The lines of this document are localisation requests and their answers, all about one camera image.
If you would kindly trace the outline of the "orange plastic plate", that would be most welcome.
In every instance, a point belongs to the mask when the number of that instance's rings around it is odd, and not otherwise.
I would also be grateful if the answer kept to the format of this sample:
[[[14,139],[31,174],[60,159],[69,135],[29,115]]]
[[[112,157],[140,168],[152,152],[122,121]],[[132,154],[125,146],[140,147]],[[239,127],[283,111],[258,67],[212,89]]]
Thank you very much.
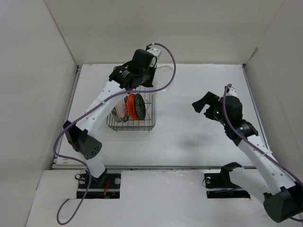
[[[132,119],[138,121],[139,116],[135,110],[134,99],[135,99],[135,94],[130,93],[127,98],[127,109],[128,109],[129,115],[132,117]]]

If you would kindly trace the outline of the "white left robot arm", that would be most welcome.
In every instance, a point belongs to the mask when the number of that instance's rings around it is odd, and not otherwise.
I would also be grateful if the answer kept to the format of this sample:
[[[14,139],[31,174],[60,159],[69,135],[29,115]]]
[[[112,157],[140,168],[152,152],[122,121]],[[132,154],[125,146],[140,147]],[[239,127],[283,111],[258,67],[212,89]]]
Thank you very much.
[[[127,91],[153,86],[160,55],[161,51],[157,48],[136,50],[129,62],[114,67],[105,87],[88,109],[101,106],[92,113],[86,112],[86,116],[74,126],[70,121],[64,123],[67,141],[88,166],[91,174],[89,181],[94,187],[102,187],[107,175],[101,157],[102,143],[95,138],[97,131],[113,108],[124,100]]]

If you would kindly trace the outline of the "clear glass plate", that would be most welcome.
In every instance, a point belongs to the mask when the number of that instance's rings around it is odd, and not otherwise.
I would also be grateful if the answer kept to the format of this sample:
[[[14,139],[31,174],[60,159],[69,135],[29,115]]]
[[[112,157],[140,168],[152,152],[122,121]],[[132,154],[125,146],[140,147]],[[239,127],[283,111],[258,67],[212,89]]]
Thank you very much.
[[[151,90],[159,89],[165,85],[167,85],[173,75],[173,68],[168,65],[157,67],[153,79],[153,87]]]

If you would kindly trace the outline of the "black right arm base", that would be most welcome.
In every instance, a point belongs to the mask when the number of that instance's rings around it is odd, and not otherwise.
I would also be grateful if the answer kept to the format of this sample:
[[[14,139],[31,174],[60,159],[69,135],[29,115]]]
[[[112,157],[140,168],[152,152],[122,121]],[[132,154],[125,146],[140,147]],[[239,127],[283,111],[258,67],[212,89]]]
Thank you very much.
[[[250,199],[250,194],[230,180],[229,173],[242,167],[237,162],[231,162],[218,169],[204,171],[202,185],[206,188],[208,199]]]

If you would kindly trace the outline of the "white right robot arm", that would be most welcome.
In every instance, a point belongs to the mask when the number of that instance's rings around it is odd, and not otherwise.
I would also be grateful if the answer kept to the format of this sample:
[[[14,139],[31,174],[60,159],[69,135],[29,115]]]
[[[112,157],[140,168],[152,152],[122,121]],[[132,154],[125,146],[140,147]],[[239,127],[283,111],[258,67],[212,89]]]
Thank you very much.
[[[220,172],[207,171],[204,174],[206,188],[218,193],[242,188],[263,204],[268,216],[276,223],[293,219],[302,213],[302,183],[278,164],[255,127],[243,119],[242,104],[237,95],[219,97],[207,92],[200,100],[192,103],[197,113],[205,105],[209,106],[204,113],[206,118],[224,126],[227,137],[261,174],[260,177],[253,176],[239,163],[231,162],[222,166]]]

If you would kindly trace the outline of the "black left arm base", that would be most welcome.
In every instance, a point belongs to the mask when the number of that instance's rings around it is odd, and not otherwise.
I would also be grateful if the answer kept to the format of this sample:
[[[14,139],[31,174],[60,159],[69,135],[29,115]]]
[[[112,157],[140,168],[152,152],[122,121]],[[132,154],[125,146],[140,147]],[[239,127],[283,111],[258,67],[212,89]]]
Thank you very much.
[[[76,192],[77,199],[81,199],[88,186],[89,177],[87,173],[76,174],[75,179],[78,181]],[[121,186],[120,173],[108,173],[102,185],[92,181],[85,199],[119,199]]]

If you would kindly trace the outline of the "white plate with red characters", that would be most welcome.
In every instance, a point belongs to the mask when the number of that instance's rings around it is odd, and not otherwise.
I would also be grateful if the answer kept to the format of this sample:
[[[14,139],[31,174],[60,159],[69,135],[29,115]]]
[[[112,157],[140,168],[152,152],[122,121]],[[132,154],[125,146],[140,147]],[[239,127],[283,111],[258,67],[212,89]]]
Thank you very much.
[[[121,118],[119,117],[116,107],[111,110],[111,115],[116,122],[121,122]]]

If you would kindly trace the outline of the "white plate with dark rim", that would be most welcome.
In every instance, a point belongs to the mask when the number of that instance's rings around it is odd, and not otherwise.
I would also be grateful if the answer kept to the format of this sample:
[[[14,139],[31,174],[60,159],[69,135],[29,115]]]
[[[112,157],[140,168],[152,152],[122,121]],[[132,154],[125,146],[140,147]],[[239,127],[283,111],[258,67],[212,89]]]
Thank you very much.
[[[127,107],[127,99],[128,97],[125,96],[117,105],[116,105],[116,112],[118,117],[122,122],[127,122],[129,120],[129,111]]]

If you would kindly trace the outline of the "black plate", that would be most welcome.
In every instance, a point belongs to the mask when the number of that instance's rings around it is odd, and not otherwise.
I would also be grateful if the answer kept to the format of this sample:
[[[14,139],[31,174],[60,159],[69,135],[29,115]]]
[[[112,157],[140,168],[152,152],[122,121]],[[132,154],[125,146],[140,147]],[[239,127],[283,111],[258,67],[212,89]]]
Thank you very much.
[[[143,97],[139,93],[135,94],[134,107],[138,118],[140,120],[144,120],[146,117],[145,102]]]

